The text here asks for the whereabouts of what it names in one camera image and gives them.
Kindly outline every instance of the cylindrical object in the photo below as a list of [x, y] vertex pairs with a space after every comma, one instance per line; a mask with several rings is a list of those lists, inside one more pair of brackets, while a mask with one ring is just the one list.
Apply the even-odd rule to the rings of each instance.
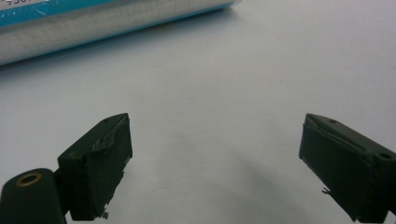
[[229, 7], [239, 1], [0, 0], [0, 65]]
[[0, 200], [0, 223], [65, 224], [53, 172], [35, 169], [8, 180]]

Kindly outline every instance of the cylinder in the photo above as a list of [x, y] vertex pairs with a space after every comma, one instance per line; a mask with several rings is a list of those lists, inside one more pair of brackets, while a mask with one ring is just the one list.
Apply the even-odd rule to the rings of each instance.
[[0, 65], [230, 7], [238, 2], [0, 0]]

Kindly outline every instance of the white table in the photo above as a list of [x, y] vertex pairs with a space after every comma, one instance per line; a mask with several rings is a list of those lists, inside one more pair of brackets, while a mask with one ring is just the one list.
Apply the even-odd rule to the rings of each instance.
[[0, 183], [127, 112], [134, 157], [93, 223], [353, 223], [299, 160], [302, 124], [396, 149], [395, 8], [250, 0], [0, 67]]

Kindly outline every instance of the label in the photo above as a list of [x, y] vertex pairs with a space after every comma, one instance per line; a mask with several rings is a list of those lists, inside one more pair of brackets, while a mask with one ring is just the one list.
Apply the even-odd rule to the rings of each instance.
[[24, 7], [42, 2], [47, 2], [47, 0], [0, 0], [0, 10], [6, 10], [14, 7]]
[[0, 0], [0, 28], [114, 0]]

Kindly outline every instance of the blue label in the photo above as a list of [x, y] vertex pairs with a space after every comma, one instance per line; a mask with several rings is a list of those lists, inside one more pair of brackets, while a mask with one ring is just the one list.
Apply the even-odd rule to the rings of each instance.
[[0, 0], [0, 27], [92, 7], [113, 0], [43, 0], [33, 4], [30, 3], [31, 1], [34, 2], [34, 0]]

